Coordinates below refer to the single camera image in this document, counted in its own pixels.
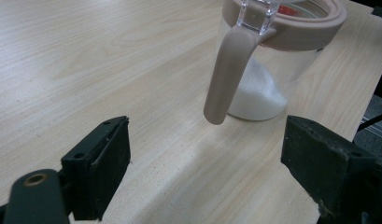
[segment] black cable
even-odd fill
[[[372,119],[369,119],[369,120],[365,121],[364,123],[360,124],[359,129],[357,130],[357,132],[366,129],[369,126],[378,123],[379,121],[382,121],[382,114],[379,115],[379,116],[376,116],[376,117],[374,117]]]

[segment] pitcher handle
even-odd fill
[[[235,25],[223,38],[205,100],[204,113],[209,122],[218,125],[225,120],[252,52],[275,33],[275,29],[268,28],[260,35]]]

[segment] red label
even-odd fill
[[[295,16],[297,11],[290,7],[280,6],[280,8],[278,9],[278,13],[288,16]]]

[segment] wooden table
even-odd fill
[[[352,139],[382,73],[382,19],[348,19],[286,114],[203,116],[222,1],[0,1],[0,205],[100,122],[130,117],[132,163],[103,223],[315,223],[279,162],[287,114]]]

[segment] white powder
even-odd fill
[[[287,103],[269,72],[251,57],[229,114],[241,119],[271,119],[285,110]]]

